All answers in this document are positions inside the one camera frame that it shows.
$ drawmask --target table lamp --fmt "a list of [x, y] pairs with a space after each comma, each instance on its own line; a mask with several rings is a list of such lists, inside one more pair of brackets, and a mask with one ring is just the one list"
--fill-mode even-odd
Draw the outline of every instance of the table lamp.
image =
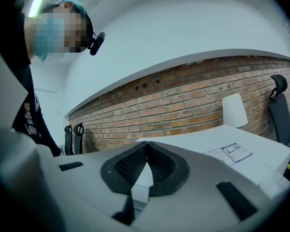
[[240, 94], [234, 94], [222, 98], [222, 108], [224, 125], [239, 128], [248, 123]]

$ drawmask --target red brick wall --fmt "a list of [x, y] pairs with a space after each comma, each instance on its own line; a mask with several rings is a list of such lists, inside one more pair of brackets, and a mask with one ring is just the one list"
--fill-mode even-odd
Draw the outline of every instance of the red brick wall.
[[240, 93], [248, 116], [243, 130], [275, 140], [268, 99], [271, 75], [286, 77], [290, 110], [290, 62], [266, 57], [226, 57], [176, 66], [137, 79], [79, 108], [72, 126], [83, 123], [85, 152], [222, 125], [221, 99]]

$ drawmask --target black headset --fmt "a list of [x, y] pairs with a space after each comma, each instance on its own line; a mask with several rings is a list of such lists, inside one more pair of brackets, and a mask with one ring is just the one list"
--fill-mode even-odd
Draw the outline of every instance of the black headset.
[[105, 33], [101, 32], [98, 35], [93, 33], [96, 37], [92, 38], [91, 41], [89, 42], [89, 46], [87, 49], [90, 49], [90, 55], [94, 56], [96, 55], [98, 49], [102, 45], [104, 39], [105, 39]]

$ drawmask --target person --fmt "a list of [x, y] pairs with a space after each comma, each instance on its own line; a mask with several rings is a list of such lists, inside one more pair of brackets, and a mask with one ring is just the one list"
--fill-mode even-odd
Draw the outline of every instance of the person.
[[0, 53], [28, 92], [13, 128], [30, 136], [35, 143], [48, 146], [56, 157], [62, 152], [44, 122], [38, 97], [34, 93], [30, 61], [35, 56], [45, 61], [50, 55], [85, 50], [92, 40], [93, 27], [77, 0], [47, 3], [32, 18], [25, 16], [23, 6], [23, 2], [14, 4], [11, 13], [1, 21], [8, 27], [8, 32], [0, 29]]

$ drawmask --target chair backrest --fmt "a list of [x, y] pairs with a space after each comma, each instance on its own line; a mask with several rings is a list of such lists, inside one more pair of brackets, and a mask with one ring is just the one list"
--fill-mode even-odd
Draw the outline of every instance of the chair backrest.
[[288, 83], [282, 75], [272, 75], [276, 83], [270, 97], [269, 108], [273, 120], [277, 141], [288, 145], [290, 143], [290, 114], [284, 92]]
[[73, 155], [73, 150], [72, 150], [72, 126], [66, 126], [64, 128], [64, 131], [66, 132], [65, 134], [65, 144], [64, 144], [64, 152], [66, 153], [67, 156]]
[[83, 123], [80, 123], [74, 126], [74, 154], [82, 154], [83, 153], [83, 134], [84, 134], [84, 126]]

